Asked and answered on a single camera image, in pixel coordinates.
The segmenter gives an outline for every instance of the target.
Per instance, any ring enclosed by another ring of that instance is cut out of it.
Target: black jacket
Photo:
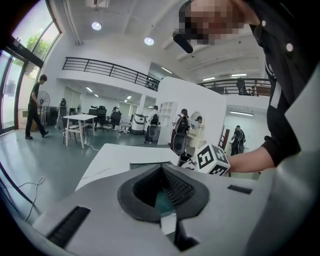
[[[305,37],[306,27],[296,15],[298,9],[291,3],[286,6],[284,2],[247,1],[260,20],[258,26],[251,25],[251,30],[265,53],[266,71],[271,83],[267,110],[271,137],[266,136],[262,146],[275,165],[299,151],[297,138],[285,112],[304,89],[319,61],[317,51]]]

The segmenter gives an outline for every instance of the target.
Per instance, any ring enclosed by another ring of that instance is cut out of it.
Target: glass door
[[[6,51],[0,56],[0,134],[15,128],[15,106],[17,87],[21,83],[22,69],[25,61]]]

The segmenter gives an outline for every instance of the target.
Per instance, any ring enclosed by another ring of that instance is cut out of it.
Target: white stripe
[[[278,104],[279,104],[279,100],[280,100],[280,96],[281,96],[281,91],[282,91],[281,86],[277,81],[275,84],[274,93],[273,93],[273,96],[272,96],[272,99],[270,102],[270,105],[272,107],[274,107],[275,109],[278,108]]]

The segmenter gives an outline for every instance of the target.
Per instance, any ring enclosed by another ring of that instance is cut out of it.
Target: black metal railing
[[[131,68],[114,63],[78,57],[66,57],[62,70],[74,70],[114,77],[158,91],[159,80]]]
[[[243,81],[244,86],[243,84],[237,85],[238,79],[236,78],[212,80],[199,83],[199,85],[223,95],[270,96],[271,85],[268,79],[243,78]]]

